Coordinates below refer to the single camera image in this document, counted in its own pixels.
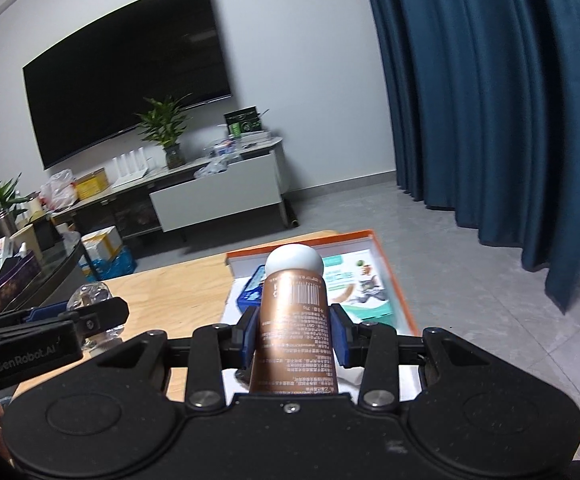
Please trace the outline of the green bandage box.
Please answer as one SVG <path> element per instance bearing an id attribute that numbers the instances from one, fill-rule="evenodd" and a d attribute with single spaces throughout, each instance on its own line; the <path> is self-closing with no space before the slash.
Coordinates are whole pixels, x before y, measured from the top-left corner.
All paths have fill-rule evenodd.
<path id="1" fill-rule="evenodd" d="M 322 258 L 327 299 L 360 322 L 389 322 L 390 297 L 369 249 Z"/>

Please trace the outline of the orange white shoebox lid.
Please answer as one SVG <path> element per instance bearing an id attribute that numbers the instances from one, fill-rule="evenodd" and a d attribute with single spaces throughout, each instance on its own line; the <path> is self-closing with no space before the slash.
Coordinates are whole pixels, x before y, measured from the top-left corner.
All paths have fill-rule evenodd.
<path id="1" fill-rule="evenodd" d="M 340 304 L 351 321 L 383 323 L 400 335 L 419 333 L 374 232 L 315 235 L 303 243 L 322 257 L 327 298 Z M 244 310 L 238 301 L 240 292 L 250 278 L 261 275 L 269 253 L 279 245 L 239 249 L 227 255 L 234 281 L 220 319 L 223 323 L 237 323 Z"/>

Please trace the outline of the white plastic bag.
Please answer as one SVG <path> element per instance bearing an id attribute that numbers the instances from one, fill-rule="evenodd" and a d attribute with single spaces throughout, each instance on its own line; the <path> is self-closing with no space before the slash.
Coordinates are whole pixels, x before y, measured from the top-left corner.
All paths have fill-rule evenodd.
<path id="1" fill-rule="evenodd" d="M 71 207 L 77 201 L 74 188 L 73 172 L 69 169 L 53 174 L 40 187 L 40 200 L 51 211 L 59 211 Z"/>

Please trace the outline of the cardboard box on floor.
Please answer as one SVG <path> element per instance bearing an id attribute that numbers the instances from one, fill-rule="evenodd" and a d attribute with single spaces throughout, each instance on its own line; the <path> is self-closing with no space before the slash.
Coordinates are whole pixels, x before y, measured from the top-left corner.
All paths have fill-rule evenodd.
<path id="1" fill-rule="evenodd" d="M 123 247 L 122 238 L 115 226 L 85 234 L 81 241 L 92 260 L 112 261 Z"/>

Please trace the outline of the copper bottle white cap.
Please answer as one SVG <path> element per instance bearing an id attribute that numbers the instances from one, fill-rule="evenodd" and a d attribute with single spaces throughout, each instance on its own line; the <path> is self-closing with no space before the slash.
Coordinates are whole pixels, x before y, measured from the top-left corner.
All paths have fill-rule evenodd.
<path id="1" fill-rule="evenodd" d="M 323 273 L 322 258 L 307 245 L 282 245 L 268 255 L 250 392 L 338 392 Z"/>

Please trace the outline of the blue floss pick tin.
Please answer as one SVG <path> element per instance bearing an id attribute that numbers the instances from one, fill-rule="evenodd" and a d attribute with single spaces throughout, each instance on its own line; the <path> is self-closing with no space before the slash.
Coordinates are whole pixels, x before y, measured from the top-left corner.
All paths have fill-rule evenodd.
<path id="1" fill-rule="evenodd" d="M 236 300 L 237 307 L 241 313 L 247 308 L 261 305 L 265 275 L 265 266 L 261 264 L 244 284 Z"/>

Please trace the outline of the blue curtain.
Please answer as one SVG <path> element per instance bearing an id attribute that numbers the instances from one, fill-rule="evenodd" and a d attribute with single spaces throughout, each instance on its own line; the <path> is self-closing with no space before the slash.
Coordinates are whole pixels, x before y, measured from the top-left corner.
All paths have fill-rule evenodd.
<path id="1" fill-rule="evenodd" d="M 396 180 L 580 288 L 580 0 L 369 0 Z"/>

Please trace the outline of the purple gold tray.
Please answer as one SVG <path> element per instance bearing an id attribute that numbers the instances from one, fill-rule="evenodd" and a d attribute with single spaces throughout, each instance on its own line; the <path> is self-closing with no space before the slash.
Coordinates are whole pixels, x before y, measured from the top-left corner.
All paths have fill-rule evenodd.
<path id="1" fill-rule="evenodd" d="M 34 252 L 28 252 L 24 257 L 8 258 L 0 270 L 0 312 L 28 287 L 38 274 L 40 264 Z"/>

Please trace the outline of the yellow box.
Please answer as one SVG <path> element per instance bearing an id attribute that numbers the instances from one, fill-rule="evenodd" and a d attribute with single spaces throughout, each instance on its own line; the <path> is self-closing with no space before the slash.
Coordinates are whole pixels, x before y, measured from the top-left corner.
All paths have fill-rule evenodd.
<path id="1" fill-rule="evenodd" d="M 79 200 L 87 200 L 104 192 L 110 188 L 106 170 L 99 168 L 89 174 L 84 174 L 74 181 L 74 188 Z"/>

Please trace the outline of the white TV cabinet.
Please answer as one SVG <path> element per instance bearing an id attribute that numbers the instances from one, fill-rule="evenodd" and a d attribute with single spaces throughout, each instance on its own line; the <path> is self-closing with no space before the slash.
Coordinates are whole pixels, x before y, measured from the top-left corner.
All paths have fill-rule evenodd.
<path id="1" fill-rule="evenodd" d="M 197 179 L 194 173 L 211 162 L 199 158 L 108 188 L 57 212 L 54 220 L 75 226 L 82 234 L 115 226 L 124 242 L 271 206 L 279 208 L 283 226 L 295 224 L 286 197 L 281 138 L 248 143 L 237 154 L 240 159 L 218 174 Z"/>

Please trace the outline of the wall mounted television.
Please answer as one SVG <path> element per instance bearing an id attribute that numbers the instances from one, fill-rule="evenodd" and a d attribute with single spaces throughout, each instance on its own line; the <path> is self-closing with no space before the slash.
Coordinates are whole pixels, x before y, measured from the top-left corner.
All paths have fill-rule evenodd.
<path id="1" fill-rule="evenodd" d="M 136 0 L 22 73 L 45 168 L 135 128 L 151 101 L 191 108 L 232 94 L 212 0 Z"/>

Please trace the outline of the black green box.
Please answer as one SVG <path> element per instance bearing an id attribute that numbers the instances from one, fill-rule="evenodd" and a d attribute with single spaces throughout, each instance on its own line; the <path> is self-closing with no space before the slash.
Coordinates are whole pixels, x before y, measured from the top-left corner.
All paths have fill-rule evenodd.
<path id="1" fill-rule="evenodd" d="M 235 139 L 262 130 L 261 115 L 255 106 L 240 108 L 224 115 L 228 134 Z"/>

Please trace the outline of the white wifi router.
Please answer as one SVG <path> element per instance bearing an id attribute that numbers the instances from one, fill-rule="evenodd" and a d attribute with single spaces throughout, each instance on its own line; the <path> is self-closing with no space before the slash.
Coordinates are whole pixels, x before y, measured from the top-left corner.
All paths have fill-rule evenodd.
<path id="1" fill-rule="evenodd" d="M 140 180 L 150 171 L 148 158 L 143 148 L 113 157 L 112 164 L 116 171 L 116 180 L 112 183 L 112 188 L 119 188 Z"/>

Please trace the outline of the blue plastic bag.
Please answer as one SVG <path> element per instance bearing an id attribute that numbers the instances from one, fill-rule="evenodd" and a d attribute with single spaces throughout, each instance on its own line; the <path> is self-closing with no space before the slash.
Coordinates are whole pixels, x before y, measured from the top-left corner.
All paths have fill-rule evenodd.
<path id="1" fill-rule="evenodd" d="M 112 260 L 92 260 L 96 273 L 92 273 L 92 268 L 85 258 L 80 259 L 80 268 L 89 282 L 111 280 L 121 276 L 133 274 L 137 268 L 137 263 L 130 248 L 122 246 L 119 253 Z"/>

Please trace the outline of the potted plant on cabinet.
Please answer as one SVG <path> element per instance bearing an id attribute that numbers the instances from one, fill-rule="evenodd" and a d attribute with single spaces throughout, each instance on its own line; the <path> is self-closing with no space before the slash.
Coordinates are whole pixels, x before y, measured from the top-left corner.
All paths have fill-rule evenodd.
<path id="1" fill-rule="evenodd" d="M 166 96 L 159 101 L 145 98 L 149 104 L 145 113 L 138 113 L 141 141 L 158 144 L 164 151 L 168 169 L 183 166 L 185 157 L 179 145 L 179 138 L 187 129 L 188 114 L 184 107 L 186 96 L 175 99 Z"/>

